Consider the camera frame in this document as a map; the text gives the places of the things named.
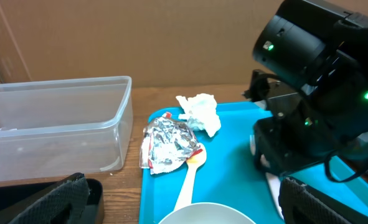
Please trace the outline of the yellow plastic spoon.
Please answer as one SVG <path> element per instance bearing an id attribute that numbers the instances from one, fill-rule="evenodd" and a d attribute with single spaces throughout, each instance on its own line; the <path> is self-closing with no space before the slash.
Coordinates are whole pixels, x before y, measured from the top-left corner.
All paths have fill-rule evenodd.
<path id="1" fill-rule="evenodd" d="M 200 166 L 203 166 L 207 160 L 207 152 L 205 146 L 202 143 L 199 143 L 199 146 L 199 150 L 193 153 L 193 155 L 186 161 L 187 173 L 181 187 L 181 191 L 177 198 L 174 211 L 184 208 L 192 203 L 196 172 L 198 168 Z"/>

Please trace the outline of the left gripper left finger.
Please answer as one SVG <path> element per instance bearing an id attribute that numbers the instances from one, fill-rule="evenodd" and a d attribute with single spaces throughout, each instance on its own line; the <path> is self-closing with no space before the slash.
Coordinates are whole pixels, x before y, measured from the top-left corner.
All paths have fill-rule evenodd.
<path id="1" fill-rule="evenodd" d="M 72 174 L 15 204 L 9 223 L 77 223 L 89 195 L 85 176 Z"/>

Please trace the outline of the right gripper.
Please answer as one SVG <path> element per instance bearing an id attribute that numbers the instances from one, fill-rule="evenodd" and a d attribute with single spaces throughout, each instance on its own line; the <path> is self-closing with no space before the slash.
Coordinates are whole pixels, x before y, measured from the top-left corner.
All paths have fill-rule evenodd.
<path id="1" fill-rule="evenodd" d="M 271 112 L 253 127 L 257 169 L 286 176 L 324 164 L 330 177 L 332 157 L 358 158 L 357 133 L 350 127 L 358 98 L 357 73 L 325 74 L 312 86 L 254 70 L 244 96 L 264 101 Z"/>

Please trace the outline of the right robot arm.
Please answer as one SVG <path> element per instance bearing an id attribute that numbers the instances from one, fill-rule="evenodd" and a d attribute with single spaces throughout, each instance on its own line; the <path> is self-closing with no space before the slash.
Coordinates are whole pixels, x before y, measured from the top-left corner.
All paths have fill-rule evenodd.
<path id="1" fill-rule="evenodd" d="M 245 97 L 258 120 L 255 167 L 279 177 L 329 166 L 334 156 L 368 170 L 368 17 L 327 1 L 284 1 L 253 49 Z"/>

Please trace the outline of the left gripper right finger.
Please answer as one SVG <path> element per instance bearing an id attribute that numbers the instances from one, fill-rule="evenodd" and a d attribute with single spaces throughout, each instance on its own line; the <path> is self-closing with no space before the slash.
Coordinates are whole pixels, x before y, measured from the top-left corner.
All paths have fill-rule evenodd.
<path id="1" fill-rule="evenodd" d="M 368 224 L 368 216 L 294 178 L 283 179 L 278 197 L 289 224 Z"/>

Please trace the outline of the white plastic fork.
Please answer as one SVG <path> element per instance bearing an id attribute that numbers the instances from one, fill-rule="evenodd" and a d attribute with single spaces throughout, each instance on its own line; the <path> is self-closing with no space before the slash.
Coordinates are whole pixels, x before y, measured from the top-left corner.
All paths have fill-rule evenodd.
<path id="1" fill-rule="evenodd" d="M 279 200 L 278 200 L 279 199 L 279 194 L 280 194 L 281 181 L 277 176 L 275 176 L 273 174 L 270 174 L 270 173 L 266 173 L 265 177 L 267 179 L 267 183 L 268 183 L 268 186 L 269 186 L 269 189 L 270 189 L 270 193 L 271 193 L 271 196 L 273 198 L 273 202 L 275 204 L 278 215 L 283 220 L 284 217 L 283 217 L 282 209 L 280 207 Z"/>

